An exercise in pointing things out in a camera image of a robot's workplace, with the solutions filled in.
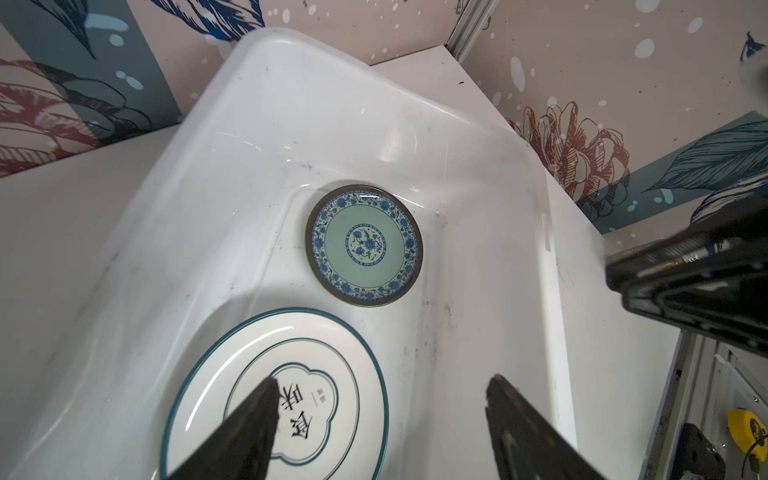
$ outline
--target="floral wallpaper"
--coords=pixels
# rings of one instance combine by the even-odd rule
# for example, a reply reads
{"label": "floral wallpaper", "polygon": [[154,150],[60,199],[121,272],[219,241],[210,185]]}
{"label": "floral wallpaper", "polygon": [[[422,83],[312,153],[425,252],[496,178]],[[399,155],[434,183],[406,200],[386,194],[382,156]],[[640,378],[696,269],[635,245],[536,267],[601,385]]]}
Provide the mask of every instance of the floral wallpaper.
{"label": "floral wallpaper", "polygon": [[181,122],[255,28],[292,28],[373,64],[445,44],[458,1],[6,2],[0,177]]}
{"label": "floral wallpaper", "polygon": [[463,66],[614,253],[768,191],[768,118],[740,80],[765,18],[759,0],[511,0]]}

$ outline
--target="chinese character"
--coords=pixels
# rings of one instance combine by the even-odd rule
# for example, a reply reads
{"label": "chinese character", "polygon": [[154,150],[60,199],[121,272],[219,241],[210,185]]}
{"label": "chinese character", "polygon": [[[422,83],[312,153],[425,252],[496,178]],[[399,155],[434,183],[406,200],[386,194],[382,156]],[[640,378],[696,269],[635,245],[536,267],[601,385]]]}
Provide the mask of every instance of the chinese character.
{"label": "chinese character", "polygon": [[296,384],[296,388],[293,388],[292,383],[287,389],[283,387],[283,393],[280,394],[280,398],[283,399],[283,407],[285,407],[284,409],[291,410],[293,410],[293,406],[295,404],[304,400],[304,397],[301,396],[301,391],[299,391],[298,383]]}
{"label": "chinese character", "polygon": [[299,418],[295,420],[291,419],[290,422],[293,423],[293,427],[296,429],[296,431],[292,433],[291,436],[292,437],[299,436],[299,437],[304,437],[304,439],[306,439],[306,437],[310,433],[310,422],[312,422],[312,417],[310,417],[309,420],[305,419],[304,411],[302,410],[301,413],[299,414]]}

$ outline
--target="small plate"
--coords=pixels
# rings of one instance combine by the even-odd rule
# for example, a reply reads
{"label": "small plate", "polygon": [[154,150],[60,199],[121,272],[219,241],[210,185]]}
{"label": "small plate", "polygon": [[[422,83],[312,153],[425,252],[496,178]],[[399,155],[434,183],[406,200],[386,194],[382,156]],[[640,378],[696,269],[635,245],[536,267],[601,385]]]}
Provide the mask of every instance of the small plate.
{"label": "small plate", "polygon": [[280,420],[267,478],[379,475],[389,411],[376,358],[341,319],[290,308],[240,324],[197,362],[168,417],[163,478],[267,376],[280,387]]}
{"label": "small plate", "polygon": [[422,268],[422,236],[408,209],[369,185],[323,197],[306,223],[306,254],[333,295],[360,306],[394,302]]}

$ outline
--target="white table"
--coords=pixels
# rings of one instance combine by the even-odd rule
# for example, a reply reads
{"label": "white table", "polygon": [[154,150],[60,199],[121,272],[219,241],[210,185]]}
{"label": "white table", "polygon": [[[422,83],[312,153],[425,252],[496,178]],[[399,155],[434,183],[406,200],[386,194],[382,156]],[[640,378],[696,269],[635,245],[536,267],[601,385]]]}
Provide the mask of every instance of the white table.
{"label": "white table", "polygon": [[[445,48],[373,67],[402,86],[511,130]],[[45,354],[96,284],[90,262],[177,127],[155,131],[0,180],[0,465]],[[631,315],[604,281],[604,243],[547,175],[559,294],[579,452],[607,478],[636,478],[678,330]],[[551,355],[564,355],[561,346]]]}

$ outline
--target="teal leaf illustration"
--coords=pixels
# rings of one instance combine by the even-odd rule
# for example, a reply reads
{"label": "teal leaf illustration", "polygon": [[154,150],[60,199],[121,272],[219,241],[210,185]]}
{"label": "teal leaf illustration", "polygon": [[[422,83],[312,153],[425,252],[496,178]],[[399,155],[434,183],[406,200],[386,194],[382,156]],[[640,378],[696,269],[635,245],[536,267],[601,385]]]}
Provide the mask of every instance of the teal leaf illustration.
{"label": "teal leaf illustration", "polygon": [[700,138],[677,155],[657,188],[722,190],[768,167],[768,121],[756,121]]}
{"label": "teal leaf illustration", "polygon": [[719,190],[705,198],[701,205],[690,216],[690,222],[701,222],[714,215],[727,204],[749,197],[768,194],[768,170],[736,182],[731,187]]}
{"label": "teal leaf illustration", "polygon": [[53,15],[96,58],[85,33],[88,17],[88,0],[29,0],[48,14]]}
{"label": "teal leaf illustration", "polygon": [[250,7],[232,0],[152,0],[190,28],[224,41],[240,40],[249,31],[264,26],[259,0],[248,2]]}

